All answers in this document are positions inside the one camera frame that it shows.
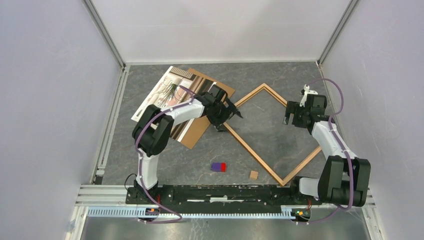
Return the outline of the printed photo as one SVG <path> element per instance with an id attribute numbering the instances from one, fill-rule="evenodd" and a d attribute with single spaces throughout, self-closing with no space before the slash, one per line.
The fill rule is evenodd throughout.
<path id="1" fill-rule="evenodd" d="M 214 85 L 216 85 L 214 81 L 197 76 L 187 70 L 170 66 L 132 115 L 131 120 L 138 122 L 146 107 L 151 104 L 165 109 L 189 100 L 191 98 L 190 94 L 181 89 L 180 86 L 199 95 L 203 92 L 208 92 Z M 170 137 L 173 140 L 179 142 L 178 138 L 184 136 L 183 131 L 188 127 L 188 121 L 172 128 Z"/>

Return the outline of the wooden picture frame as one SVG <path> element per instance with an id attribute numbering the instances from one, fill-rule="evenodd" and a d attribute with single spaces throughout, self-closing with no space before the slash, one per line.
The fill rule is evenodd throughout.
<path id="1" fill-rule="evenodd" d="M 274 99 L 276 99 L 284 107 L 287 106 L 288 101 L 285 100 L 281 95 L 279 95 L 275 90 L 273 90 L 268 84 L 262 83 L 250 93 L 242 97 L 235 103 L 236 107 L 240 107 L 252 97 L 257 95 L 261 91 L 266 91 Z M 241 144 L 241 146 L 261 165 L 261 167 L 266 170 L 266 172 L 281 186 L 286 186 L 307 164 L 309 164 L 319 153 L 322 152 L 322 148 L 318 146 L 315 148 L 304 160 L 302 160 L 287 176 L 281 178 L 278 174 L 248 145 L 242 137 L 236 133 L 236 131 L 228 124 L 224 123 L 223 126 L 228 130 L 228 132 L 235 138 L 235 140 Z"/>

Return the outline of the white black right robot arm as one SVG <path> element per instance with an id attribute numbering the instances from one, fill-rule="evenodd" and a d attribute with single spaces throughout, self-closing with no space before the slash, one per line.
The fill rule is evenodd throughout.
<path id="1" fill-rule="evenodd" d="M 288 101 L 283 123 L 308 130 L 326 157 L 319 178 L 296 176 L 289 199 L 302 204 L 309 196 L 340 208 L 362 207 L 366 203 L 371 173 L 367 159 L 359 158 L 347 146 L 329 115 L 327 97 L 305 85 L 299 102 Z"/>

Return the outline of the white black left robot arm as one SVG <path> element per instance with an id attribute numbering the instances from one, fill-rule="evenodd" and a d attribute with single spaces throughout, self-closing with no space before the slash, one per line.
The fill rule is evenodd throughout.
<path id="1" fill-rule="evenodd" d="M 192 119 L 206 117 L 218 132 L 224 132 L 224 123 L 233 116 L 241 117 L 239 109 L 228 97 L 227 92 L 213 85 L 206 92 L 194 93 L 181 86 L 190 98 L 166 108 L 148 105 L 133 129 L 135 150 L 138 153 L 138 170 L 134 187 L 145 204 L 157 198 L 157 167 L 160 154 L 166 148 L 173 128 Z"/>

